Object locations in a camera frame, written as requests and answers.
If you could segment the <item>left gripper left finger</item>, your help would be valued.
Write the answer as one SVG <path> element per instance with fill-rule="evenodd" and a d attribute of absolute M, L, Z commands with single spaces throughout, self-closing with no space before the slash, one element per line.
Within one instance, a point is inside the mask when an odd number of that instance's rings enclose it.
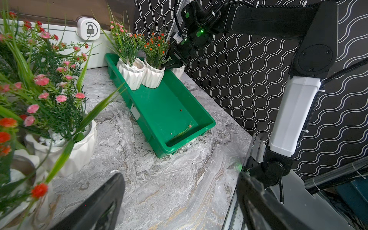
<path fill-rule="evenodd" d="M 53 230 L 114 230 L 125 193 L 121 173 L 114 174 Z"/>

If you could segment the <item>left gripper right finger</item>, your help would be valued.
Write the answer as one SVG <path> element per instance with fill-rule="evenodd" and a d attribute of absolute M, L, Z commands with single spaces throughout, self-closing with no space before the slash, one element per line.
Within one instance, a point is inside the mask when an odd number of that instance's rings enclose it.
<path fill-rule="evenodd" d="M 246 172 L 240 172 L 237 197 L 249 230 L 309 230 L 310 227 L 292 215 L 277 199 L 265 191 L 261 182 Z"/>

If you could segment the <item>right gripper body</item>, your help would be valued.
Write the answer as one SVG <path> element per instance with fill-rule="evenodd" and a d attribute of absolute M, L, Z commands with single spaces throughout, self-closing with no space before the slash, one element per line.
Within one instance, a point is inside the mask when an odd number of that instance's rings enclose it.
<path fill-rule="evenodd" d="M 199 60 L 205 61 L 206 57 L 200 56 L 198 52 L 206 46 L 212 45 L 213 41 L 214 35 L 204 29 L 197 29 L 184 38 L 173 32 L 170 36 L 169 49 L 166 53 L 166 58 L 169 59 L 166 67 L 180 68 L 189 66 L 190 57 L 197 57 Z"/>

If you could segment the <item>green plant pot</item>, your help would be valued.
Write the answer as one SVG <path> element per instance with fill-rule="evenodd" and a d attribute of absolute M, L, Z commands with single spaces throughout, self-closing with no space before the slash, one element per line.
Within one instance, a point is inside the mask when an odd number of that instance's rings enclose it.
<path fill-rule="evenodd" d="M 171 68 L 170 70 L 172 73 L 178 78 L 181 79 L 184 71 L 185 71 L 185 65 L 181 66 L 180 68 Z"/>

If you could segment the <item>orange flower pot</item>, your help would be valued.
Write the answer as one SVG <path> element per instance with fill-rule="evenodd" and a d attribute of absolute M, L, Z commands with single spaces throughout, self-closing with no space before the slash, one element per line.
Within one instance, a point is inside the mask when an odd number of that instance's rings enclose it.
<path fill-rule="evenodd" d="M 143 37 L 139 45 L 146 56 L 144 59 L 146 70 L 142 84 L 151 89 L 158 88 L 164 76 L 163 65 L 171 60 L 170 57 L 166 57 L 169 48 L 166 35 L 163 31 L 157 34 L 152 32 L 150 38 L 146 40 Z"/>

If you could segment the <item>pink flower pot front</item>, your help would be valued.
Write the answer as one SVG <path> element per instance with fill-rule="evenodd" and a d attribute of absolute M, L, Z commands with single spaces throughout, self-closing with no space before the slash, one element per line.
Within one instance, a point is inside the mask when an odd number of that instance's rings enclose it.
<path fill-rule="evenodd" d="M 141 34 L 130 32 L 124 22 L 119 21 L 108 6 L 110 19 L 110 34 L 103 30 L 103 34 L 111 45 L 111 50 L 119 56 L 117 68 L 126 84 L 132 91 L 137 90 L 143 81 L 145 65 L 139 60 L 138 54 L 142 50 L 144 38 Z"/>

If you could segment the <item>red flower pot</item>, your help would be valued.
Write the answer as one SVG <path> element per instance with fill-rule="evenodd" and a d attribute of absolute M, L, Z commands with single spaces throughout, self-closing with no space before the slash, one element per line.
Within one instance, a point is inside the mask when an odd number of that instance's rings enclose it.
<path fill-rule="evenodd" d="M 17 139 L 18 120 L 1 116 L 1 229 L 45 230 L 56 204 L 48 174 Z"/>

